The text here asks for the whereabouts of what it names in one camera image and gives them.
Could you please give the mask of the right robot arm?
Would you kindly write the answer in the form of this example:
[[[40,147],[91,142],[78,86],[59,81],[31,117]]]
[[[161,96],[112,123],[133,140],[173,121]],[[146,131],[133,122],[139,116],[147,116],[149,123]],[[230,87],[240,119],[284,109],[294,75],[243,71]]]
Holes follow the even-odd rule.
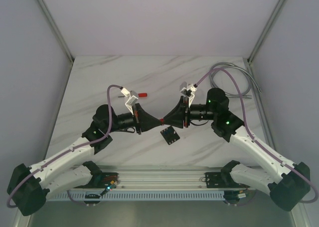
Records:
[[[263,168],[248,168],[238,161],[224,166],[221,182],[228,187],[244,184],[269,195],[282,210],[291,211],[309,193],[310,169],[283,157],[251,132],[247,124],[228,108],[229,99],[223,90],[211,88],[206,103],[189,104],[181,97],[177,106],[163,119],[166,125],[183,128],[192,120],[211,120],[214,133],[226,142],[240,147]]]

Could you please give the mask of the black fuse box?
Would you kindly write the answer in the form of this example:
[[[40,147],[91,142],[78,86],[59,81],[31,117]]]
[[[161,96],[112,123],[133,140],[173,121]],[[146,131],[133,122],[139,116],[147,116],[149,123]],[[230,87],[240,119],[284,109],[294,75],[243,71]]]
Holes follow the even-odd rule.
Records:
[[[180,139],[180,136],[172,126],[163,129],[160,133],[168,145],[171,145]]]

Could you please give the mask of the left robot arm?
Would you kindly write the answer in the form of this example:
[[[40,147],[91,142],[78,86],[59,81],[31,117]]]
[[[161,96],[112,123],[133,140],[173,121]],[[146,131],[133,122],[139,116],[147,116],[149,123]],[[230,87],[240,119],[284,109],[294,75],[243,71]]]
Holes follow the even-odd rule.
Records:
[[[97,188],[102,182],[101,170],[90,158],[111,143],[110,133],[130,128],[141,133],[162,124],[140,104],[120,115],[110,105],[99,106],[90,127],[69,147],[29,167],[20,164],[14,168],[7,188],[7,207],[30,216],[59,192],[84,185]]]

